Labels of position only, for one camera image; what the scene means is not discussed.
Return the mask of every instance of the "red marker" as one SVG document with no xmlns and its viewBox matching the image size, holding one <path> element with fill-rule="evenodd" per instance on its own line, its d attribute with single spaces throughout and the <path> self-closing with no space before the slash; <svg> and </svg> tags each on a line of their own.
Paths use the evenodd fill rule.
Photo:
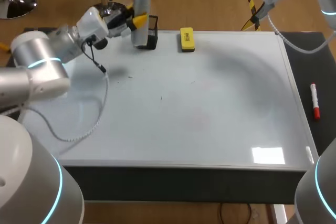
<svg viewBox="0 0 336 224">
<path fill-rule="evenodd" d="M 316 91 L 315 83 L 312 83 L 310 85 L 310 90 L 311 90 L 311 97 L 313 99 L 314 119 L 315 120 L 320 120 L 321 115 L 320 115 L 319 102 L 317 100 L 317 91 Z"/>
</svg>

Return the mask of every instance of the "black mat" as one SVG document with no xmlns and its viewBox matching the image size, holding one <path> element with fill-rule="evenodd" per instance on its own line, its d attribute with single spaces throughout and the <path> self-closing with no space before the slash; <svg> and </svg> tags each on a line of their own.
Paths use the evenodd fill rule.
<svg viewBox="0 0 336 224">
<path fill-rule="evenodd" d="M 313 50 L 324 42 L 321 33 L 284 33 L 296 46 Z M 328 47 L 307 55 L 286 46 L 300 98 L 318 154 L 321 155 L 336 138 L 336 63 Z M 313 117 L 310 85 L 316 84 L 321 120 Z"/>
</svg>

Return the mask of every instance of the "whiteboard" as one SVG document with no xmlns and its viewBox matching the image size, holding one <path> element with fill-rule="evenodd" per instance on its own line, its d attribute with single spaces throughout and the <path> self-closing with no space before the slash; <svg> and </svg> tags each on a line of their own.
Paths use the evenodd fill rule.
<svg viewBox="0 0 336 224">
<path fill-rule="evenodd" d="M 96 60 L 109 72 L 102 122 L 79 143 L 56 140 L 34 112 L 20 117 L 63 165 L 307 170 L 317 160 L 282 40 L 269 32 L 159 31 L 153 51 L 109 40 Z M 105 82 L 84 56 L 66 65 L 66 95 L 31 106 L 76 137 L 98 117 Z"/>
</svg>

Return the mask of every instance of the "white table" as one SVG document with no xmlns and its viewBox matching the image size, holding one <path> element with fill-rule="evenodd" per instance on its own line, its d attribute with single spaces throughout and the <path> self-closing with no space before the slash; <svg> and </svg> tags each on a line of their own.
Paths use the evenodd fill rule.
<svg viewBox="0 0 336 224">
<path fill-rule="evenodd" d="M 196 32 L 195 52 L 181 53 L 178 35 L 161 31 L 154 51 L 114 39 L 96 52 L 111 87 L 101 125 L 82 142 L 56 140 L 33 112 L 22 123 L 63 165 L 307 170 L 317 152 L 281 39 Z M 68 94 L 33 107 L 77 136 L 97 119 L 105 83 L 85 57 L 66 68 Z"/>
<path fill-rule="evenodd" d="M 292 199 L 318 155 L 283 42 L 266 32 L 194 36 L 191 53 L 180 52 L 176 31 L 159 31 L 154 51 L 128 38 L 96 51 L 110 74 L 108 103 L 101 125 L 79 143 L 53 138 L 33 112 L 21 115 L 85 199 Z M 74 137 L 95 123 L 105 83 L 84 56 L 66 69 L 67 95 L 32 106 Z"/>
</svg>

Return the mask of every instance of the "power cord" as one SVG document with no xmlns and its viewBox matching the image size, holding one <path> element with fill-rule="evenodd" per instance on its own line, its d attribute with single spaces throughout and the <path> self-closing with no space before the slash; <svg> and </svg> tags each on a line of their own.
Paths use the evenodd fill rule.
<svg viewBox="0 0 336 224">
<path fill-rule="evenodd" d="M 108 74 L 107 74 L 107 72 L 106 72 L 105 67 L 104 67 L 103 65 L 97 63 L 97 62 L 95 61 L 95 59 L 94 59 L 95 57 L 94 57 L 94 53 L 93 53 L 93 49 L 92 49 L 92 44 L 91 44 L 91 46 L 90 46 L 90 47 L 91 47 L 91 52 L 92 52 L 92 58 L 91 58 L 90 56 L 88 56 L 88 55 L 84 52 L 84 49 L 83 49 L 83 47 L 84 47 L 84 43 L 86 43 L 86 41 L 84 41 L 83 44 L 82 44 L 82 51 L 83 51 L 83 53 L 84 53 L 89 59 L 91 59 L 92 62 L 93 62 L 93 63 L 94 63 L 94 64 L 95 64 L 95 65 L 96 65 L 102 72 L 103 72 L 103 74 L 104 74 L 104 79 L 105 79 L 105 81 L 106 81 L 106 89 L 105 89 L 105 94 L 104 94 L 104 99 L 103 99 L 102 107 L 101 107 L 101 110 L 100 110 L 100 112 L 99 112 L 99 116 L 98 116 L 98 119 L 97 119 L 95 125 L 94 125 L 90 130 L 88 130 L 86 133 L 84 133 L 82 136 L 79 136 L 79 137 L 74 137 L 74 138 L 65 138 L 65 137 L 61 137 L 61 136 L 59 136 L 59 135 L 55 132 L 55 130 L 54 130 L 54 128 L 52 127 L 52 125 L 51 125 L 51 123 L 49 122 L 49 120 L 48 120 L 48 119 L 47 119 L 47 118 L 46 118 L 40 111 L 38 111 L 37 109 L 32 108 L 32 107 L 26 107 L 26 106 L 24 106 L 24 105 L 19 105 L 19 106 L 16 107 L 16 108 L 7 110 L 7 111 L 5 111 L 5 112 L 2 112 L 1 115 L 11 115 L 11 114 L 13 114 L 14 112 L 17 112 L 17 111 L 19 111 L 19 110 L 31 110 L 31 111 L 37 113 L 38 115 L 40 115 L 40 116 L 43 118 L 43 120 L 46 122 L 46 124 L 47 124 L 47 126 L 48 126 L 50 132 L 52 133 L 52 135 L 53 135 L 55 138 L 57 138 L 57 139 L 60 140 L 60 141 L 64 141 L 64 142 L 77 142 L 77 141 L 83 140 L 84 138 L 87 138 L 88 136 L 90 136 L 90 135 L 95 131 L 95 129 L 99 126 L 99 124 L 100 124 L 100 122 L 101 122 L 101 117 L 102 117 L 103 111 L 104 111 L 104 109 L 105 109 L 105 105 L 106 105 L 106 101 L 107 101 L 107 96 L 108 96 L 108 93 L 109 93 L 110 82 L 109 82 L 109 76 L 108 76 Z"/>
<path fill-rule="evenodd" d="M 294 50 L 298 51 L 298 52 L 301 52 L 303 54 L 315 54 L 316 52 L 320 51 L 322 48 L 324 48 L 326 45 L 329 44 L 329 42 L 336 36 L 336 31 L 333 32 L 333 34 L 321 45 L 319 46 L 318 48 L 314 49 L 314 50 L 304 50 L 304 49 L 301 49 L 297 46 L 295 46 L 292 42 L 290 42 L 288 39 L 286 39 L 282 33 L 277 29 L 277 27 L 273 24 L 271 18 L 269 15 L 267 15 L 267 18 L 268 18 L 268 21 L 271 25 L 271 27 L 273 28 L 274 32 L 276 35 L 279 35 L 280 38 L 288 45 L 290 46 L 291 48 L 293 48 Z"/>
<path fill-rule="evenodd" d="M 223 220 L 223 215 L 222 215 L 223 204 L 224 203 L 220 203 L 218 205 L 218 217 L 219 217 L 219 221 L 221 222 L 220 224 L 225 224 L 224 220 Z M 246 224 L 248 224 L 251 221 L 251 218 L 252 218 L 252 208 L 251 208 L 250 204 L 246 204 L 246 205 L 247 205 L 247 208 L 248 208 L 248 218 L 247 218 Z"/>
<path fill-rule="evenodd" d="M 100 71 L 102 71 L 103 73 L 106 73 L 106 69 L 105 69 L 105 67 L 104 67 L 103 65 L 99 64 L 98 62 L 96 62 L 95 59 L 94 59 L 94 58 L 95 58 L 95 57 L 94 57 L 95 55 L 94 55 L 94 53 L 93 53 L 93 48 L 92 48 L 92 46 L 93 46 L 93 41 L 94 41 L 94 40 L 92 40 L 92 39 L 87 39 L 87 40 L 83 41 L 83 43 L 82 43 L 82 45 L 81 45 L 80 48 L 81 48 L 83 54 L 84 54 L 86 57 L 88 57 L 90 60 L 92 60 L 93 64 L 95 64 L 96 67 L 100 69 Z M 88 46 L 89 46 L 90 49 L 91 49 L 92 58 L 91 58 L 90 56 L 88 56 L 87 53 L 85 52 L 85 48 L 84 48 L 85 43 L 87 43 Z"/>
</svg>

